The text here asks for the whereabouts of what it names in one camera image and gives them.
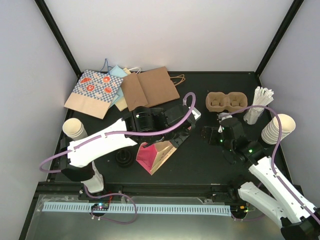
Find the pink cakes paper bag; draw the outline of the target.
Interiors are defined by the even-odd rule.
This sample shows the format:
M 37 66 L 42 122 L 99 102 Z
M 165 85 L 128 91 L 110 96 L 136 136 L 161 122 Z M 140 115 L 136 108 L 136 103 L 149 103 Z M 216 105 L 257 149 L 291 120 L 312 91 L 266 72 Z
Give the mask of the pink cakes paper bag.
M 150 146 L 144 142 L 139 146 L 135 160 L 152 176 L 176 150 L 169 141 Z

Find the pulp cup carrier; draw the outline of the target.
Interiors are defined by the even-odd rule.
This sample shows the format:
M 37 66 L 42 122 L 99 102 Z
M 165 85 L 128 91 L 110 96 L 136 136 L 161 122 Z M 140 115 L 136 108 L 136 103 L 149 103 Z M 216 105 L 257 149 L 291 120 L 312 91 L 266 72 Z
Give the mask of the pulp cup carrier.
M 222 113 L 224 111 L 235 112 L 248 106 L 247 96 L 242 92 L 209 92 L 205 99 L 205 105 L 209 112 Z

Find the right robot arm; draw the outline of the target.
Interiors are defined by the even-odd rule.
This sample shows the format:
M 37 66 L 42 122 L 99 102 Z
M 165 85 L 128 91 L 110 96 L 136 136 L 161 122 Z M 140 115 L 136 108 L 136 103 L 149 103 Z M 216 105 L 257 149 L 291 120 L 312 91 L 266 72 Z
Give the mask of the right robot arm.
M 320 210 L 308 201 L 272 164 L 263 146 L 245 135 L 237 118 L 225 118 L 218 127 L 204 126 L 201 137 L 210 145 L 220 146 L 231 164 L 242 163 L 268 190 L 260 190 L 243 177 L 228 187 L 228 198 L 241 199 L 271 219 L 286 240 L 316 240 L 320 236 Z

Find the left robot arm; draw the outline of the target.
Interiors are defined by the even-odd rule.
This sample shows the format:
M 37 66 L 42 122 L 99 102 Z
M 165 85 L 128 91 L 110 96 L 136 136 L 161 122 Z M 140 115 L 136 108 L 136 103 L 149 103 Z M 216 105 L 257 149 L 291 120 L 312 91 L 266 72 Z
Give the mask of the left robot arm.
M 168 110 L 139 106 L 109 127 L 71 141 L 61 158 L 61 172 L 72 182 L 84 184 L 97 200 L 108 192 L 94 161 L 117 152 L 124 167 L 137 161 L 153 174 L 189 137 L 201 113 L 195 107 L 176 105 Z

